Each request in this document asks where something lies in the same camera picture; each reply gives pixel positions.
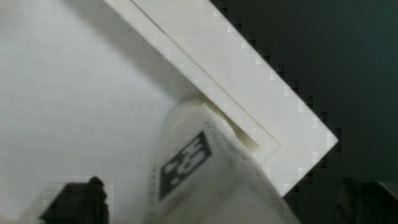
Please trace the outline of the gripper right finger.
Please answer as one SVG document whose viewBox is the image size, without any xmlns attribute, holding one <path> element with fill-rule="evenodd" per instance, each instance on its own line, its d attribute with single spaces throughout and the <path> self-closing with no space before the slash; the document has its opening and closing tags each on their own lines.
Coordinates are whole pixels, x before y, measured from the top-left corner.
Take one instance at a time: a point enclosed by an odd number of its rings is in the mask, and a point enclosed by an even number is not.
<svg viewBox="0 0 398 224">
<path fill-rule="evenodd" d="M 398 182 L 341 182 L 332 224 L 398 224 Z"/>
</svg>

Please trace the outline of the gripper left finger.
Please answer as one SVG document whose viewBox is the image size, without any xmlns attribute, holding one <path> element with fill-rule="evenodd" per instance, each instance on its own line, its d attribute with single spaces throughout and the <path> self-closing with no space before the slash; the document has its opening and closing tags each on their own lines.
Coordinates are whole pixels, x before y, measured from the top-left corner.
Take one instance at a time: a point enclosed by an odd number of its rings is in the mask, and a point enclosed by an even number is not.
<svg viewBox="0 0 398 224">
<path fill-rule="evenodd" d="M 104 184 L 97 177 L 67 183 L 39 216 L 44 224 L 110 224 Z"/>
</svg>

